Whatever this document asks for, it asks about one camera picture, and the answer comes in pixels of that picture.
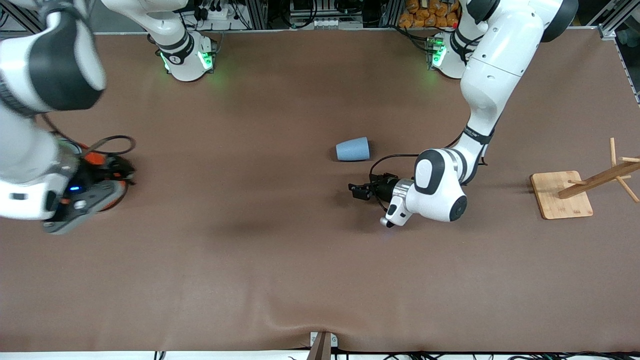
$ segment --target white bracket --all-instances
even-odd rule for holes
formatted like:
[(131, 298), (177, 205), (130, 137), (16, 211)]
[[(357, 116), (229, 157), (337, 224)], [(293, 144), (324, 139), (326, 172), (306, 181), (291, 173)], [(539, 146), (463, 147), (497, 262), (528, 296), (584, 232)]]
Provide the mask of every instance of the white bracket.
[[(311, 332), (311, 341), (309, 342), (309, 346), (314, 346), (314, 342), (316, 341), (316, 337), (318, 336), (317, 331)], [(331, 347), (338, 347), (338, 337), (332, 333), (329, 333), (331, 336)]]

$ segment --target square wooden board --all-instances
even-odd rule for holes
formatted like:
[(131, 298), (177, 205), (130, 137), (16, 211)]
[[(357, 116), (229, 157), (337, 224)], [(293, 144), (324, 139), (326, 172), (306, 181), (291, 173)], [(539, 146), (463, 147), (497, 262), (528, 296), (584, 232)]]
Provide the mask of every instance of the square wooden board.
[(580, 218), (593, 215), (587, 193), (580, 193), (569, 199), (560, 199), (557, 193), (573, 184), (569, 180), (582, 180), (577, 171), (542, 172), (531, 176), (531, 184), (536, 192), (542, 217), (547, 220), (558, 218)]

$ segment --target brown table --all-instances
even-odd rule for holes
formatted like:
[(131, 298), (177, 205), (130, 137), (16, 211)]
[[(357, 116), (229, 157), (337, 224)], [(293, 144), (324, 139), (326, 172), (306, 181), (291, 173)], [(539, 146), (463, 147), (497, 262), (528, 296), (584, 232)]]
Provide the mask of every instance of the brown table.
[[(138, 185), (68, 236), (0, 220), (0, 349), (578, 351), (640, 348), (640, 208), (619, 185), (591, 218), (542, 220), (535, 172), (637, 154), (640, 111), (612, 42), (540, 45), (465, 188), (464, 217), (385, 229), (351, 198), (371, 162), (449, 143), (458, 81), (391, 31), (229, 35), (216, 73), (179, 83), (144, 37), (98, 37), (109, 88), (57, 113), (71, 137), (124, 133)], [(410, 176), (412, 160), (380, 167)], [(629, 181), (640, 190), (640, 181)]]

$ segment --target wooden mug tree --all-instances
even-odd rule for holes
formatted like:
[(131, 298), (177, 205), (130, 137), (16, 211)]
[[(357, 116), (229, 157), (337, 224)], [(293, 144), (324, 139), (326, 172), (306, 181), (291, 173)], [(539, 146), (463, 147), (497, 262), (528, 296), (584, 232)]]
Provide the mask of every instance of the wooden mug tree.
[(629, 174), (640, 169), (640, 156), (617, 158), (621, 161), (618, 164), (614, 138), (609, 139), (609, 145), (611, 148), (611, 168), (591, 176), (589, 179), (581, 180), (577, 171), (545, 172), (531, 176), (531, 184), (536, 193), (543, 218), (552, 220), (590, 217), (593, 215), (593, 209), (591, 209), (591, 203), (585, 192), (610, 181), (617, 181), (634, 202), (640, 202), (640, 199), (625, 182), (625, 179), (631, 178)]

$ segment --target blue cup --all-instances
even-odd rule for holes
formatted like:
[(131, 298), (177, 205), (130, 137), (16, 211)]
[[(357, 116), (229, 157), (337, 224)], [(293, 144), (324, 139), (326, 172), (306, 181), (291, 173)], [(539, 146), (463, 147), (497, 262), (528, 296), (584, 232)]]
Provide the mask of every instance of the blue cup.
[(341, 142), (335, 146), (340, 161), (361, 161), (369, 159), (369, 141), (367, 137)]

